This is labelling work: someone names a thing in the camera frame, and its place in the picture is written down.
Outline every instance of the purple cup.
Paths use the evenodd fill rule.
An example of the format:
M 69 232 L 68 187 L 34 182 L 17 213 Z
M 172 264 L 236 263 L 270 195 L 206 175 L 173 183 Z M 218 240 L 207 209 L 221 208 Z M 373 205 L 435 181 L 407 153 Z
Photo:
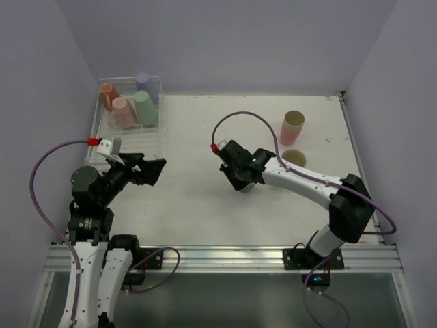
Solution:
M 152 102 L 157 105 L 159 103 L 159 94 L 153 84 L 152 78 L 148 73 L 139 73 L 135 77 L 135 84 L 137 84 L 137 91 L 146 91 Z

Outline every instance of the white wire rack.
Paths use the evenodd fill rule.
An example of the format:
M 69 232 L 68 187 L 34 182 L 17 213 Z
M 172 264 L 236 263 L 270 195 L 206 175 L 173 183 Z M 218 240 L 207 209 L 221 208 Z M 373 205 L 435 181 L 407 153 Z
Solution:
M 103 102 L 98 96 L 96 111 L 94 113 L 93 128 L 91 136 L 96 138 L 119 137 L 122 139 L 120 152 L 133 153 L 141 152 L 145 159 L 157 159 L 163 156 L 163 89 L 159 77 L 152 77 L 154 85 L 159 90 L 158 123 L 152 126 L 134 125 L 131 128 L 111 128 L 108 125 L 109 112 L 103 107 Z M 127 98 L 133 105 L 133 96 L 137 91 L 134 77 L 118 77 L 111 79 L 101 79 L 100 83 L 110 83 L 120 93 L 120 96 Z M 102 156 L 97 154 L 94 147 L 88 148 L 88 155 L 85 164 L 94 166 L 98 171 L 109 168 L 109 164 Z

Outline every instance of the cup handle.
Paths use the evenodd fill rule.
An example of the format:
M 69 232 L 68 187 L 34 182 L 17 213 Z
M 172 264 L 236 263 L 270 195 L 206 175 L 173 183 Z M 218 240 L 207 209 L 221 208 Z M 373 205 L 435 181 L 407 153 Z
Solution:
M 103 94 L 103 103 L 106 109 L 109 112 L 112 112 L 112 102 L 111 102 L 111 98 L 109 98 L 109 94 Z
M 116 124 L 117 124 L 117 116 L 116 116 L 116 114 L 112 111 L 111 114 L 109 115 L 109 118 L 108 118 L 108 125 L 109 125 L 111 128 L 117 128 Z

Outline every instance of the green cup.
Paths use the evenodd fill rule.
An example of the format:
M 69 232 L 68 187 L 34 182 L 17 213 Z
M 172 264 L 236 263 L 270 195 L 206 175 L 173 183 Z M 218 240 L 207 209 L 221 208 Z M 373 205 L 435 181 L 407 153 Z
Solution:
M 158 110 L 146 91 L 138 91 L 134 94 L 134 104 L 137 110 L 138 122 L 142 125 L 158 123 Z

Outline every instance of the gray floor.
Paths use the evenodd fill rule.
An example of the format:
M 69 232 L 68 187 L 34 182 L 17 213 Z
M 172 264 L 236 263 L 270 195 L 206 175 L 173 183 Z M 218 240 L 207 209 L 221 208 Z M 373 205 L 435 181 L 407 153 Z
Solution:
M 162 275 L 150 275 L 153 284 Z M 56 328 L 68 274 L 57 273 L 41 327 Z M 120 293 L 116 328 L 131 327 L 317 327 L 302 302 L 299 275 L 179 274 L 146 295 Z M 351 328 L 406 327 L 389 274 L 337 274 L 329 292 L 349 309 Z M 343 327 L 346 316 L 332 301 L 311 295 L 318 318 Z

